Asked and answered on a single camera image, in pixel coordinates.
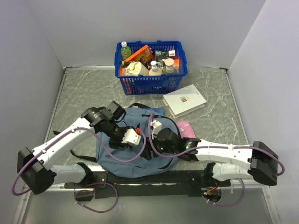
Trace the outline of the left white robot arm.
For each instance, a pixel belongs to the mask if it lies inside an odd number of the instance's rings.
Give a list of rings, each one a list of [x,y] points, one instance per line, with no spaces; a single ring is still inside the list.
[[[118,126],[118,119],[125,115],[126,111],[114,101],[107,107],[88,108],[53,139],[32,150],[20,150],[17,155],[18,177],[36,195],[53,184],[64,182],[76,182],[83,188],[90,186],[92,172],[85,164],[56,166],[55,162],[80,142],[99,132],[107,135],[118,146],[138,145],[140,136],[134,128]]]

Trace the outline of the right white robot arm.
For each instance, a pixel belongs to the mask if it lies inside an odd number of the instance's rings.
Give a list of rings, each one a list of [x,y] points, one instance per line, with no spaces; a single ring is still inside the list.
[[[180,137],[169,128],[150,127],[148,131],[155,157],[207,161],[204,181],[209,186],[231,179],[253,179],[262,185],[277,185],[278,155],[261,141],[236,146]]]

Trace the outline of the blue grey backpack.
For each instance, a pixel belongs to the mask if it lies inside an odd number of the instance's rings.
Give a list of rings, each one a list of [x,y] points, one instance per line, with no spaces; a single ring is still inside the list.
[[[119,124],[119,127],[132,126],[142,129],[148,137],[149,116],[154,113],[148,110],[150,107],[134,103],[131,107],[125,109],[126,115]],[[155,114],[155,119],[162,123],[163,128],[169,128],[178,136],[179,128],[177,124],[165,115]],[[149,175],[156,175],[169,171],[175,167],[179,158],[164,158],[159,156],[150,161],[138,156],[143,146],[143,140],[138,146],[128,146],[126,149],[112,149],[108,142],[110,138],[104,133],[98,133],[103,145],[97,141],[94,157],[88,155],[78,155],[72,150],[70,155],[77,158],[77,161],[88,161],[91,164],[99,164],[103,169],[113,173],[118,177],[138,178]]]

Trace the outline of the Jane Eyre book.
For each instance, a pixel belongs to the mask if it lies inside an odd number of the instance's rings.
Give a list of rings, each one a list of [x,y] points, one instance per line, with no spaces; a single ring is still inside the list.
[[[155,114],[164,115],[164,108],[163,107],[149,108],[148,110],[153,111]]]

